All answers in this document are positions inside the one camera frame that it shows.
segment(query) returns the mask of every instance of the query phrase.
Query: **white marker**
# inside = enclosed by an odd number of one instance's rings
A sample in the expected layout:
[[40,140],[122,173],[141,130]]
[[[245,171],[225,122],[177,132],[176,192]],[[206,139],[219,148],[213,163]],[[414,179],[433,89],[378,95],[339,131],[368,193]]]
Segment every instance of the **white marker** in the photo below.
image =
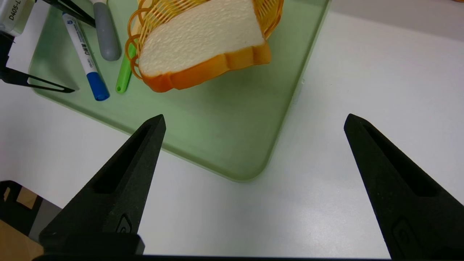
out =
[[95,62],[90,55],[89,45],[85,41],[84,34],[82,34],[82,30],[79,27],[77,20],[67,13],[63,13],[63,21],[66,25],[66,29],[68,29],[69,36],[71,36],[71,40],[76,49],[77,55],[79,56],[79,60],[81,60],[82,67],[84,68],[84,72],[89,80],[90,88],[92,89],[95,100],[104,101],[108,99],[110,94],[106,89],[105,83],[98,74]]

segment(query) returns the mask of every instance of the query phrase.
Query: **green tray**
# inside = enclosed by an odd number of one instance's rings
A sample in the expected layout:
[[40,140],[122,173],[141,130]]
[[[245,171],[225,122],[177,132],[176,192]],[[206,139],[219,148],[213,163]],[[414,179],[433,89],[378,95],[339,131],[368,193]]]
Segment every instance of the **green tray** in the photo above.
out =
[[[124,94],[115,91],[122,59],[103,60],[94,28],[81,23],[110,98],[94,100],[63,24],[51,8],[29,73],[77,91],[37,94],[117,130],[132,134],[145,120],[163,114],[163,149],[228,179],[245,182],[266,167],[293,94],[309,60],[330,0],[285,0],[282,20],[269,38],[272,62],[228,72],[199,86],[155,93],[132,77]],[[79,1],[92,12],[89,1]],[[109,0],[122,45],[136,0]]]

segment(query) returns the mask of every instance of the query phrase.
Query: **green pen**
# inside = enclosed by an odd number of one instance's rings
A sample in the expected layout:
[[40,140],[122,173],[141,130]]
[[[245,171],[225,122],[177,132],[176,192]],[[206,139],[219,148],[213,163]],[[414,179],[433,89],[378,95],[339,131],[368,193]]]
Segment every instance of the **green pen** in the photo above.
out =
[[[134,45],[129,46],[129,56],[132,58],[135,56],[137,50]],[[125,93],[127,90],[127,85],[129,85],[130,75],[132,70],[130,68],[130,61],[127,59],[127,56],[124,55],[122,59],[121,69],[119,69],[119,75],[116,82],[116,92]]]

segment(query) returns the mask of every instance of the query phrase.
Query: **orange wire basket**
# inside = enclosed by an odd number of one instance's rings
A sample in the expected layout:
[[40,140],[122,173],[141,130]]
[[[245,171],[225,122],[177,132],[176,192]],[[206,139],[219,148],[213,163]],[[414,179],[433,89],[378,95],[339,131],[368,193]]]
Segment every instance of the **orange wire basket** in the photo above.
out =
[[[126,57],[134,75],[142,77],[137,72],[139,55],[148,35],[159,25],[169,22],[176,15],[201,5],[209,0],[140,0],[138,9],[132,14],[127,24],[129,39],[125,45]],[[266,40],[276,28],[282,16],[284,0],[253,0],[255,13]],[[132,24],[140,24],[132,30]],[[133,44],[137,50],[134,57],[129,56],[129,46]]]

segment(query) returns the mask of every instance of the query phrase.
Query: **bread crust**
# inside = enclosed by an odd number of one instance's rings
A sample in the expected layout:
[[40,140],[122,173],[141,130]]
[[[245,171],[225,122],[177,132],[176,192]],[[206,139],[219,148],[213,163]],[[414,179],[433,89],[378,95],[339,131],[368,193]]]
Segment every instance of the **bread crust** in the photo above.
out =
[[173,88],[181,90],[199,85],[228,71],[270,62],[271,50],[267,41],[264,41],[260,46],[223,53],[179,72],[167,72],[154,77],[141,72],[141,76],[153,91],[166,92]]

